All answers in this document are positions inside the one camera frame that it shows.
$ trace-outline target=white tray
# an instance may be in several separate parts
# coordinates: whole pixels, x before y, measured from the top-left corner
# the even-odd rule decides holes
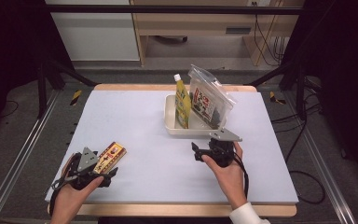
[[[188,129],[184,129],[175,118],[175,95],[165,97],[164,121],[167,132],[172,135],[210,136],[212,128],[192,110],[188,119]]]

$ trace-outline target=small box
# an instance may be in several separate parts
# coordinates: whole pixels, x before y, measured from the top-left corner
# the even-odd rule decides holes
[[[126,148],[117,142],[113,142],[101,153],[97,165],[94,168],[96,174],[108,174],[118,161],[127,153]]]

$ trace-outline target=person's right hand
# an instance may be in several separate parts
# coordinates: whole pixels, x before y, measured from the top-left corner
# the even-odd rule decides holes
[[[242,158],[242,148],[237,142],[234,142],[237,155]],[[225,193],[228,202],[233,210],[247,203],[243,191],[243,171],[240,166],[233,161],[228,167],[220,167],[207,155],[202,155],[202,159],[211,168],[219,182],[220,189]]]

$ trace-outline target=bottle cap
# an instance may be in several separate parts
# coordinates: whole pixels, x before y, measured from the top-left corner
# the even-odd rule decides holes
[[[175,81],[179,81],[181,79],[179,74],[176,74],[173,77],[175,78]]]

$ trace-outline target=plastic bottle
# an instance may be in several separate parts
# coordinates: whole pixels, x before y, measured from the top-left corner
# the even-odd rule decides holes
[[[188,118],[190,117],[191,100],[183,80],[179,74],[173,76],[176,81],[175,118],[184,129],[188,129]]]

